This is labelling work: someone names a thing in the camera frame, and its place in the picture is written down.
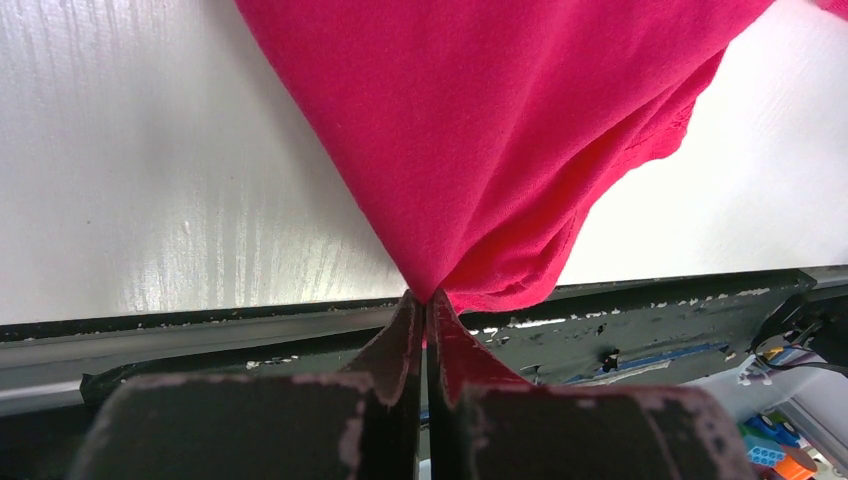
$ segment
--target wire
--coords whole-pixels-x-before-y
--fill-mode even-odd
[[[758,352],[760,347],[764,343],[766,343],[766,340],[763,340],[762,342],[760,342],[759,345],[756,346],[756,348],[754,348],[754,356],[763,365],[771,368],[772,370],[786,371],[786,370],[792,370],[793,368],[798,368],[798,367],[810,367],[810,368],[821,368],[822,370],[830,370],[832,372],[837,372],[837,373],[841,373],[843,375],[848,375],[848,367],[843,367],[841,365],[834,365],[832,363],[826,363],[826,362],[805,362],[805,363],[796,363],[794,365],[775,365],[773,363],[770,363],[764,355],[762,355],[761,353]],[[785,345],[784,347],[782,347],[782,349],[792,349],[792,350],[800,350],[800,351],[803,351],[803,352],[815,353],[812,350],[800,347],[798,345]]]
[[[765,366],[771,368],[772,370],[792,370],[793,368],[798,367],[811,367],[811,368],[821,368],[823,370],[830,370],[831,372],[841,373],[843,375],[848,375],[848,367],[843,367],[841,365],[833,365],[832,363],[825,362],[805,362],[805,363],[796,363],[794,365],[775,365],[773,363],[769,363],[765,357],[758,355],[757,359],[762,362]]]

